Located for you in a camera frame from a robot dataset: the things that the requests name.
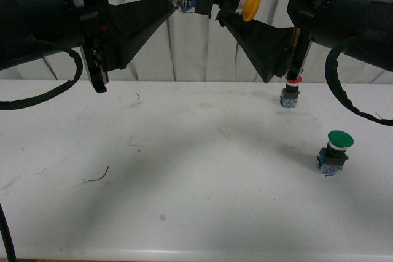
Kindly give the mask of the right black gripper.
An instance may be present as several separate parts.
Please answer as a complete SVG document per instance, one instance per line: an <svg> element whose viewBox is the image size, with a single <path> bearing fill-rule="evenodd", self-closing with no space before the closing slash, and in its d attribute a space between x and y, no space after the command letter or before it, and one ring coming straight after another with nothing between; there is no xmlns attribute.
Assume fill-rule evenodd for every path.
<svg viewBox="0 0 393 262"><path fill-rule="evenodd" d="M216 20L236 39L264 83L285 73L289 83L298 83L311 44L331 48L313 36L325 1L289 0L287 13L294 28L276 28L257 20L246 22L242 16L222 10Z"/></svg>

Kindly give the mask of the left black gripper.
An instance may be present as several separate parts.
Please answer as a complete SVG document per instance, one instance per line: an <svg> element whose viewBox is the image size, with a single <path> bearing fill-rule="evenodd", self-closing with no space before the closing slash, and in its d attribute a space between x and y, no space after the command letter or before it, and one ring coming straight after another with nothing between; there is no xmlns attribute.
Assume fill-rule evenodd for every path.
<svg viewBox="0 0 393 262"><path fill-rule="evenodd" d="M108 73L131 60L172 15L169 0L110 5L109 0L72 0L82 28L82 56L97 93L107 91Z"/></svg>

